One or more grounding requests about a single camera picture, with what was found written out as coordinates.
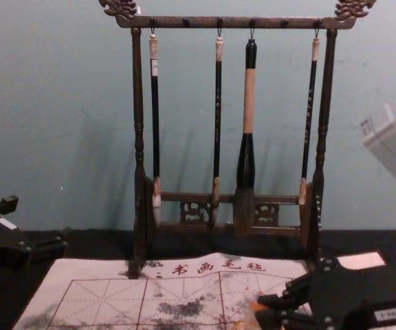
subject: black tablecloth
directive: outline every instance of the black tablecloth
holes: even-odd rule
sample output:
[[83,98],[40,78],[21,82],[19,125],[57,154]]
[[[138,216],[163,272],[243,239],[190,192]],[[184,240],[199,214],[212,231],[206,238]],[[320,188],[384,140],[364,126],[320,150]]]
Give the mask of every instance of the black tablecloth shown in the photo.
[[[29,232],[39,239],[53,232]],[[108,230],[77,230],[68,237],[67,258],[129,259],[132,234]],[[337,256],[377,250],[387,263],[396,261],[396,231],[324,231],[322,255]],[[282,236],[234,238],[226,234],[160,233],[152,259],[192,258],[213,252],[270,259],[300,258],[297,239]],[[11,329],[23,313],[52,263],[32,265],[16,273],[0,269],[0,329]]]

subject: white label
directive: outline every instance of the white label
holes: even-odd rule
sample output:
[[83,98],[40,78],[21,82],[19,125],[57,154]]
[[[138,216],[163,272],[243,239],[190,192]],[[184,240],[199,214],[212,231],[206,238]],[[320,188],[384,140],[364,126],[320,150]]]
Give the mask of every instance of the white label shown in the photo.
[[381,311],[375,311],[374,314],[379,322],[396,320],[396,308],[382,309]]
[[7,219],[4,219],[4,218],[0,218],[0,224],[7,227],[10,230],[17,228],[13,223],[11,223],[10,221],[8,221]]
[[158,76],[158,62],[157,60],[151,60],[151,76]]

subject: large calligraphy brush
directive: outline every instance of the large calligraphy brush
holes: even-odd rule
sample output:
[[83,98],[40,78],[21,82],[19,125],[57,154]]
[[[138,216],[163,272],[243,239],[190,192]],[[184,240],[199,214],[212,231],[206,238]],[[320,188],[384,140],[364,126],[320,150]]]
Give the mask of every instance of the large calligraphy brush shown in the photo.
[[316,69],[317,69],[317,57],[319,54],[319,44],[320,43],[316,32],[316,37],[313,40],[311,73],[309,77],[307,120],[305,124],[305,142],[303,145],[302,178],[300,180],[300,192],[299,192],[299,211],[301,216],[303,215],[305,209],[305,202],[307,198],[307,169],[308,169],[308,156],[309,156],[309,139],[311,135],[311,117],[313,115],[314,88],[316,86]]
[[214,155],[213,155],[213,186],[210,225],[214,226],[218,217],[219,205],[219,146],[221,140],[221,80],[222,80],[222,57],[223,39],[221,30],[218,31],[216,44],[216,77],[215,77],[215,101],[214,101]]
[[151,94],[152,94],[152,130],[153,130],[153,164],[154,164],[154,191],[152,207],[154,220],[157,226],[162,219],[162,188],[160,186],[160,130],[158,122],[158,61],[157,36],[149,36],[149,53],[151,57]]
[[236,171],[233,224],[237,235],[248,234],[254,223],[254,150],[253,119],[257,46],[253,33],[245,47],[244,119],[241,150]]

